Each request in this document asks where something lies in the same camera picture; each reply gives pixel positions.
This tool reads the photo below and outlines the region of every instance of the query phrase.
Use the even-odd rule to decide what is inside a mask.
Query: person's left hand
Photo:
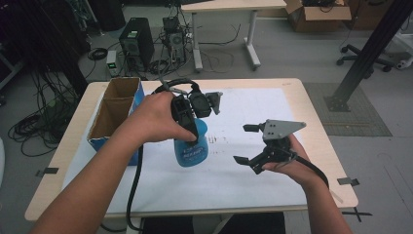
[[[170,112],[174,95],[161,92],[146,96],[134,113],[116,131],[134,144],[157,142],[169,138],[194,141],[196,137],[179,126]]]

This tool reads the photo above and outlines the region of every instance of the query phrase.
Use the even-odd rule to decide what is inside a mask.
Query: blue spray bottle
[[[173,141],[175,156],[181,167],[187,168],[200,164],[207,157],[207,124],[201,119],[195,119],[198,131],[198,143],[191,144],[180,139]]]

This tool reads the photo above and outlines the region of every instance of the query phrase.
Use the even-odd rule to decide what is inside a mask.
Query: office chair
[[[348,50],[352,51],[353,53],[355,53],[355,56],[345,56],[345,57],[341,57],[337,60],[336,64],[337,65],[343,65],[345,60],[356,60],[357,56],[360,54],[361,50],[359,50],[358,48],[348,44],[347,46],[341,48],[341,53],[346,53]],[[384,72],[389,72],[392,70],[392,68],[394,67],[394,63],[391,61],[387,61],[381,58],[377,58],[375,60],[376,63],[384,65],[384,67],[382,68],[382,70]],[[368,72],[365,74],[364,79],[367,79],[371,76],[371,74],[373,74],[374,69],[373,66],[370,67],[370,69],[368,70]]]

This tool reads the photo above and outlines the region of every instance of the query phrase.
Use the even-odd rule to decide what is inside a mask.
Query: hand
[[[116,132],[129,138],[136,145],[169,138],[185,141],[196,140],[191,132],[179,126],[172,119],[170,103],[173,97],[171,92],[160,92],[146,96]]]
[[[310,161],[303,145],[301,145],[295,135],[289,135],[288,138],[291,142],[291,149],[294,150],[300,157]],[[294,179],[303,187],[311,185],[315,179],[320,179],[313,170],[295,160],[287,165],[283,165],[282,163],[267,163],[262,167],[262,169],[285,174]]]

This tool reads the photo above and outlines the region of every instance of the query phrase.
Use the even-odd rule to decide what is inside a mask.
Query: desk
[[[350,185],[339,185],[337,178],[346,177],[346,174],[337,158],[336,153],[322,127],[319,117],[314,110],[310,99],[298,79],[243,79],[243,80],[199,80],[197,83],[202,90],[206,89],[242,89],[242,88],[279,88],[282,89],[290,106],[294,119],[307,123],[307,127],[300,131],[300,135],[312,162],[327,175],[330,182],[330,191],[339,208],[352,208],[357,205],[357,196]],[[40,214],[52,203],[61,191],[67,169],[80,145],[82,135],[94,114],[99,97],[108,83],[98,82],[88,86],[63,139],[49,167],[58,168],[55,175],[44,175],[34,197],[25,213],[28,220],[36,220]],[[156,81],[144,81],[142,86],[154,90],[160,85]],[[306,205],[273,206],[265,208],[232,209],[226,211],[186,211],[183,215],[202,215],[214,213],[236,212],[274,212],[288,210],[305,210]]]
[[[255,70],[261,65],[258,55],[255,53],[255,49],[252,45],[257,11],[262,9],[279,9],[284,7],[285,2],[283,0],[213,0],[209,2],[183,5],[182,11],[192,14],[195,69],[197,71],[201,71],[203,69],[197,31],[197,27],[199,26],[198,15],[208,17],[209,23],[219,25],[222,22],[229,23],[229,21],[234,19],[236,19],[237,22],[240,14],[249,12],[249,32],[247,38],[244,40]]]

